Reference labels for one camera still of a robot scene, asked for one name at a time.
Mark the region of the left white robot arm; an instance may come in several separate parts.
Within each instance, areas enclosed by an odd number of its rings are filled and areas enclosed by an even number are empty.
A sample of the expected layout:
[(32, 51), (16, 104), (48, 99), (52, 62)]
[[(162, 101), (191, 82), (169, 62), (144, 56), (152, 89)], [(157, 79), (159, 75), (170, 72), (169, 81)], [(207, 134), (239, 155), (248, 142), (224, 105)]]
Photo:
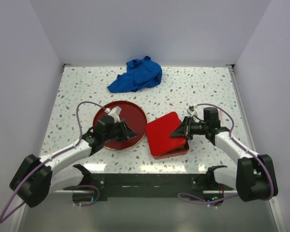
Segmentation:
[(102, 116), (79, 140), (57, 153), (25, 157), (10, 182), (10, 189), (29, 207), (36, 207), (48, 195), (59, 171), (97, 153), (111, 140), (125, 142), (136, 136), (124, 119), (115, 121), (112, 116)]

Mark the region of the round dark red tray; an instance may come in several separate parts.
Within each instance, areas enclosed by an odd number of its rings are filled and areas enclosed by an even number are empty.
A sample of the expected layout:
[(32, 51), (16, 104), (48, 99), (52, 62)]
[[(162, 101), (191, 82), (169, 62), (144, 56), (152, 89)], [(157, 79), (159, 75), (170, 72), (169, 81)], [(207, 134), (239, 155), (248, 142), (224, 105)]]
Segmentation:
[[(114, 119), (111, 116), (108, 116), (104, 111), (106, 108), (112, 109), (116, 106), (121, 108), (120, 120), (125, 119), (128, 126), (137, 133), (135, 138), (122, 142), (116, 140), (108, 141), (106, 139), (106, 135), (110, 132), (115, 122)], [(93, 126), (89, 132), (92, 140), (90, 146), (95, 149), (95, 151), (99, 151), (103, 147), (113, 150), (125, 150), (131, 148), (144, 137), (146, 124), (146, 115), (141, 107), (129, 101), (113, 101), (106, 104), (94, 116)]]

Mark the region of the red square box lid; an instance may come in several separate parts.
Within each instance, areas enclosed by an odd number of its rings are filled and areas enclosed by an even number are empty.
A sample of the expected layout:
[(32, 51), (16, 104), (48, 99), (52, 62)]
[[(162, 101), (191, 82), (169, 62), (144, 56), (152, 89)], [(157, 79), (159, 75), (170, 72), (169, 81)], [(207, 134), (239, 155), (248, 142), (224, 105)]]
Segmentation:
[(187, 140), (171, 138), (170, 133), (179, 127), (181, 121), (176, 112), (170, 112), (145, 127), (149, 150), (152, 156), (158, 156), (183, 146)]

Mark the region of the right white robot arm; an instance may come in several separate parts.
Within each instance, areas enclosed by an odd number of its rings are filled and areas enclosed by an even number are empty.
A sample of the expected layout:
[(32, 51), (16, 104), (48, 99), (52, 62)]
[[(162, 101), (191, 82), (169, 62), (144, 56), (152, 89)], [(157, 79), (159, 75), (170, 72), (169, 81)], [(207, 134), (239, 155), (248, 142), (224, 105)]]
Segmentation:
[(203, 118), (197, 117), (196, 106), (187, 109), (188, 116), (170, 137), (182, 137), (192, 140), (195, 135), (203, 135), (212, 145), (222, 150), (236, 164), (236, 169), (226, 165), (212, 166), (197, 178), (197, 183), (216, 190), (227, 186), (237, 191), (244, 202), (253, 200), (270, 200), (278, 194), (278, 186), (273, 160), (269, 155), (260, 155), (248, 148), (232, 131), (221, 125), (219, 112), (222, 108), (204, 103)]

